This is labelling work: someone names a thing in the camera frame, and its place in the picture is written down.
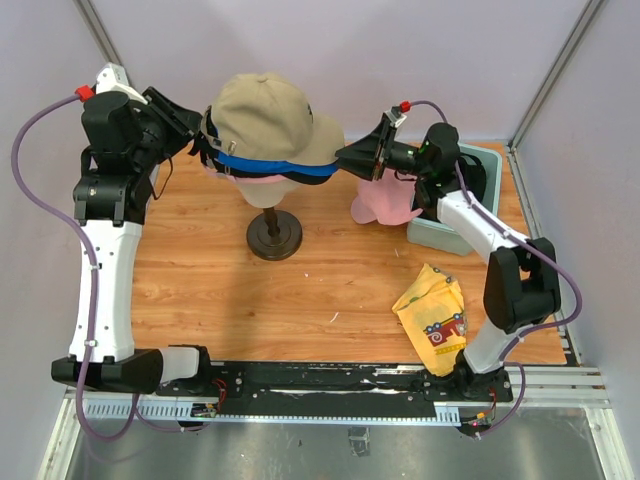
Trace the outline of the blue cap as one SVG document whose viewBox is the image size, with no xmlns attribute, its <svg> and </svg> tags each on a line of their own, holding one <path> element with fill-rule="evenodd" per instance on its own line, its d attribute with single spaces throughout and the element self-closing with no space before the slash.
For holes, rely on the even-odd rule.
<svg viewBox="0 0 640 480">
<path fill-rule="evenodd" d="M 224 154 L 210 145 L 207 145 L 207 149 L 202 150 L 200 155 L 203 165 L 239 177 L 259 178 L 268 175 L 282 175 L 282 173 L 295 170 L 299 166 L 307 166 L 287 161 L 262 161 L 234 157 Z"/>
</svg>

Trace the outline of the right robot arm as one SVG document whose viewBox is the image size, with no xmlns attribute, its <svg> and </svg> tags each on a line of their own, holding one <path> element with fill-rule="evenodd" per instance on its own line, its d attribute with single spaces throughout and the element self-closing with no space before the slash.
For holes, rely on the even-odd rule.
<svg viewBox="0 0 640 480">
<path fill-rule="evenodd" d="M 405 118 L 398 107 L 384 112 L 371 133 L 336 151 L 336 165 L 368 181 L 388 170 L 413 176 L 419 207 L 456 231 L 486 263 L 486 320 L 444 378 L 449 389 L 474 400 L 500 379 L 515 346 L 549 328 L 549 317 L 560 309 L 555 248 L 546 238 L 510 228 L 475 198 L 464 182 L 454 126 L 435 123 L 422 144 L 411 147 L 395 139 Z"/>
</svg>

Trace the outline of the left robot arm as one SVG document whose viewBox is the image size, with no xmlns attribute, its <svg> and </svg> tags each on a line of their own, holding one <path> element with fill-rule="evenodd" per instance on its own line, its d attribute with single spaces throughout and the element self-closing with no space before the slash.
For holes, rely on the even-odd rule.
<svg viewBox="0 0 640 480">
<path fill-rule="evenodd" d="M 89 144 L 71 221 L 81 235 L 80 298 L 69 352 L 51 364 L 54 381 L 131 394 L 156 393 L 171 382 L 195 396 L 212 388 L 206 348 L 140 349 L 131 323 L 137 248 L 148 204 L 159 196 L 152 176 L 196 137 L 201 119 L 153 87 L 139 98 L 112 90 L 85 100 Z"/>
</svg>

